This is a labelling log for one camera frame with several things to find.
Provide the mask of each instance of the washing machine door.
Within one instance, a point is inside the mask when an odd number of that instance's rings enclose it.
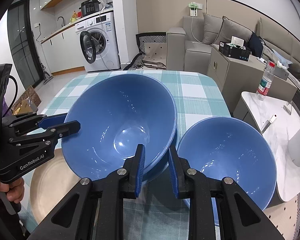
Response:
[[[94,63],[97,56],[97,48],[94,38],[87,31],[80,33],[80,46],[86,61],[90,64]]]

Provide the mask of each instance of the plastic water bottle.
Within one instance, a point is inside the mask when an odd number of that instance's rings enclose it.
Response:
[[[272,61],[269,60],[267,62],[265,72],[263,73],[260,85],[256,92],[257,98],[259,98],[260,100],[265,99],[265,96],[267,95],[269,88],[272,84],[274,66],[275,64]]]

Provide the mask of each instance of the washing machine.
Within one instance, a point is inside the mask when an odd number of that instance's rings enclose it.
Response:
[[[79,22],[75,28],[87,72],[120,68],[113,12]]]

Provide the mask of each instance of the white coffee table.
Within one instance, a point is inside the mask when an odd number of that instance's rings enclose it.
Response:
[[[278,197],[287,202],[300,192],[300,167],[292,162],[288,152],[288,140],[300,129],[300,117],[294,108],[289,115],[283,109],[285,104],[285,101],[271,97],[261,101],[254,93],[242,92],[234,117],[261,132],[266,120],[274,114],[277,115],[277,119],[263,133],[263,137],[274,154]]]

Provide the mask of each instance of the beige plate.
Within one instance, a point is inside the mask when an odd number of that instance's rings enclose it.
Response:
[[[52,160],[35,169],[31,179],[30,203],[38,224],[80,179],[69,168],[60,148],[54,154]]]

